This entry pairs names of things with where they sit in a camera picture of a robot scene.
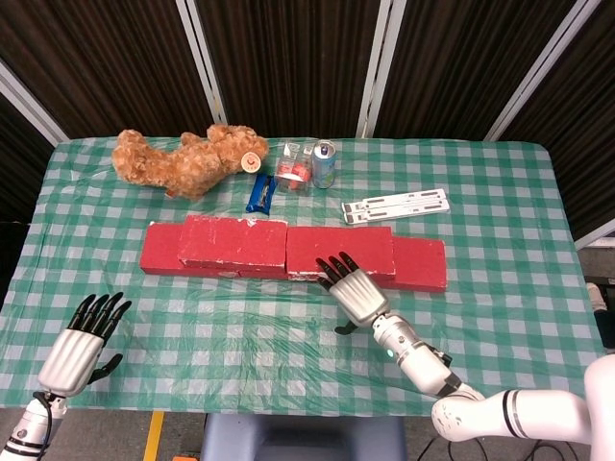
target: gray floor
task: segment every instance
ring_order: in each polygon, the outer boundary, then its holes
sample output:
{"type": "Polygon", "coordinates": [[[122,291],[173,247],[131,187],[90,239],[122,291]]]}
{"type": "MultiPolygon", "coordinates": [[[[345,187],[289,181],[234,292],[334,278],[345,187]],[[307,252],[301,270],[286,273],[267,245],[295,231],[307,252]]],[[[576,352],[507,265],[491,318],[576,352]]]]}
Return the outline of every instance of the gray floor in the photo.
{"type": "MultiPolygon", "coordinates": [[[[583,273],[591,277],[615,277],[615,249],[587,249],[579,252],[583,273]]],[[[0,443],[11,434],[22,410],[0,409],[0,443]]],[[[46,461],[140,460],[147,441],[151,413],[140,411],[71,410],[45,456],[46,461]]],[[[174,455],[195,453],[201,449],[205,415],[194,413],[166,413],[160,437],[160,461],[170,461],[174,455]]],[[[408,460],[415,460],[432,437],[436,435],[428,418],[406,418],[408,460]]],[[[524,460],[532,441],[487,437],[481,439],[489,461],[524,460]]],[[[565,444],[555,444],[565,460],[575,459],[565,444]]],[[[578,459],[589,460],[589,448],[574,444],[578,459]]],[[[456,461],[481,460],[474,441],[453,445],[456,461]]],[[[424,461],[448,461],[447,444],[434,442],[424,461]]],[[[542,449],[535,461],[558,461],[561,458],[551,449],[542,449]]]]}

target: dark curtain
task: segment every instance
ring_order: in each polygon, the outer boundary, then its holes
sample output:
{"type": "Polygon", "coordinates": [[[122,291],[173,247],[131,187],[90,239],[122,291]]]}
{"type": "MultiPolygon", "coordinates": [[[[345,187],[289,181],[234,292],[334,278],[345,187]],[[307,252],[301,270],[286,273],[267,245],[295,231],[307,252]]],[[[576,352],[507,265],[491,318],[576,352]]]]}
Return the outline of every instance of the dark curtain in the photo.
{"type": "Polygon", "coordinates": [[[201,0],[230,123],[355,137],[377,0],[201,0]]]}
{"type": "Polygon", "coordinates": [[[575,239],[615,218],[614,31],[603,1],[502,136],[549,150],[575,239]]]}
{"type": "Polygon", "coordinates": [[[574,3],[408,1],[374,136],[484,139],[574,3]]]}
{"type": "Polygon", "coordinates": [[[0,1],[2,59],[69,137],[205,133],[175,2],[0,1]]]}
{"type": "Polygon", "coordinates": [[[4,96],[0,127],[0,222],[29,223],[54,148],[4,96]]]}

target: plastic tablecloth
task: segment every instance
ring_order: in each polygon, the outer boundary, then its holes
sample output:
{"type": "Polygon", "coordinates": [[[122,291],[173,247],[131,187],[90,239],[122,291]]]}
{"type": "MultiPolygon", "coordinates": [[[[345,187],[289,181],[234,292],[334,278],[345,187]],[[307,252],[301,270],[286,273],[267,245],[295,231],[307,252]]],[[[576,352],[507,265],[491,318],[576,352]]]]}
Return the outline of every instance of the plastic tablecloth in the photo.
{"type": "MultiPolygon", "coordinates": [[[[150,138],[174,149],[177,138],[150,138]]],[[[485,395],[504,388],[583,394],[601,344],[545,149],[520,142],[339,139],[329,189],[276,193],[270,219],[345,226],[340,202],[444,188],[450,213],[370,224],[443,239],[443,294],[387,291],[393,309],[485,395]]],[[[135,305],[101,361],[124,360],[71,406],[315,415],[427,415],[417,392],[368,330],[346,322],[318,284],[148,276],[138,267],[149,223],[188,213],[245,213],[254,177],[238,174],[196,203],[127,184],[111,165],[115,138],[54,152],[0,314],[0,405],[23,406],[59,332],[90,293],[135,305]]],[[[270,140],[265,169],[282,142],[270,140]]]]}

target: robotic hand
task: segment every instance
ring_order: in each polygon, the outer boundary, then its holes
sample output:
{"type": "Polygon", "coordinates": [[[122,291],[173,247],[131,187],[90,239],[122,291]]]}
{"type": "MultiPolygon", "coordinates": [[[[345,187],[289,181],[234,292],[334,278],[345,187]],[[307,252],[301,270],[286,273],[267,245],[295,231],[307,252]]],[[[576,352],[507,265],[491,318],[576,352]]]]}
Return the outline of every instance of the robotic hand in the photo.
{"type": "Polygon", "coordinates": [[[585,372],[587,403],[565,391],[508,390],[488,399],[452,373],[451,358],[421,341],[390,305],[379,287],[345,253],[316,262],[328,279],[318,282],[351,319],[338,334],[372,327],[374,338],[424,394],[439,398],[431,410],[435,429],[460,442],[485,435],[549,439],[592,445],[592,461],[615,459],[615,354],[596,360],[585,372]]]}
{"type": "Polygon", "coordinates": [[[94,369],[122,315],[131,306],[128,301],[115,308],[122,296],[116,293],[96,299],[89,295],[79,305],[40,370],[38,381],[44,390],[34,392],[35,399],[0,452],[0,461],[40,460],[66,414],[66,399],[80,394],[88,384],[108,376],[119,365],[120,353],[94,369]]]}

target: yellow floor line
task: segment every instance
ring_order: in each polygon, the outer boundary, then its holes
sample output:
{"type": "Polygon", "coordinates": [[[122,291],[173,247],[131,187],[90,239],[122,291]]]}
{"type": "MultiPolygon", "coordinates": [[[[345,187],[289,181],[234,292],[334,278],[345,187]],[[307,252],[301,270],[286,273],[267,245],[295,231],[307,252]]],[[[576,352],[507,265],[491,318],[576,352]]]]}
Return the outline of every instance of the yellow floor line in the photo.
{"type": "Polygon", "coordinates": [[[150,431],[147,434],[147,444],[145,445],[145,452],[143,453],[143,461],[156,461],[163,419],[163,411],[152,412],[152,421],[150,421],[150,431]]]}

